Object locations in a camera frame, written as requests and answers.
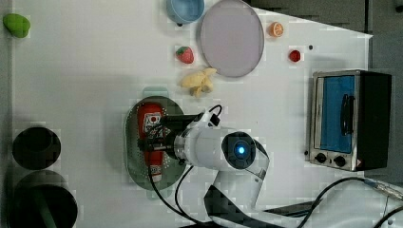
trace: gray plate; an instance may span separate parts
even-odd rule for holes
[[[126,167],[130,178],[140,187],[152,190],[148,179],[148,168],[144,162],[144,152],[137,146],[139,139],[139,127],[137,124],[137,110],[139,105],[151,102],[159,103],[163,107],[164,115],[183,115],[181,108],[169,98],[153,96],[142,99],[128,113],[125,122],[125,153]],[[158,190],[162,190],[174,184],[183,174],[186,165],[179,165],[177,160],[171,159],[165,153],[163,154],[163,178],[156,183]]]
[[[201,25],[205,59],[220,75],[240,77],[259,63],[264,49],[260,19],[240,0],[222,0],[205,15]]]

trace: white table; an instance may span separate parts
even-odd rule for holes
[[[206,10],[214,2],[206,0]],[[177,83],[207,66],[197,43],[201,22],[178,28],[166,16],[165,0],[13,4],[31,21],[29,37],[13,40],[13,137],[34,124],[59,135],[62,154],[49,169],[68,179],[79,204],[77,227],[189,224],[149,200],[125,170],[123,122],[146,86],[166,87],[187,114],[222,104],[222,125],[259,137],[271,159],[261,209],[312,200],[330,182],[362,176],[311,165],[303,152],[312,73],[367,69],[368,35],[256,9],[264,28],[274,21],[284,25],[283,37],[266,35],[252,73],[237,80],[218,75],[215,90],[195,99]],[[193,48],[192,66],[175,59],[180,46]],[[294,48],[302,53],[297,64],[287,57]],[[182,185],[184,210],[196,219],[208,220],[202,197],[214,174],[195,169]]]

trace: oval plate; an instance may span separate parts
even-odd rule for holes
[[[255,11],[240,0],[222,0],[205,15],[201,49],[208,64],[220,75],[240,77],[259,63],[264,32]]]

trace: blue bowl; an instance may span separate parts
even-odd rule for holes
[[[201,18],[204,0],[166,0],[166,10],[177,24],[189,24]]]

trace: orange slice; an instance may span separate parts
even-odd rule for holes
[[[284,32],[284,28],[279,22],[275,22],[272,25],[270,25],[269,29],[269,35],[273,37],[280,37],[282,33]]]

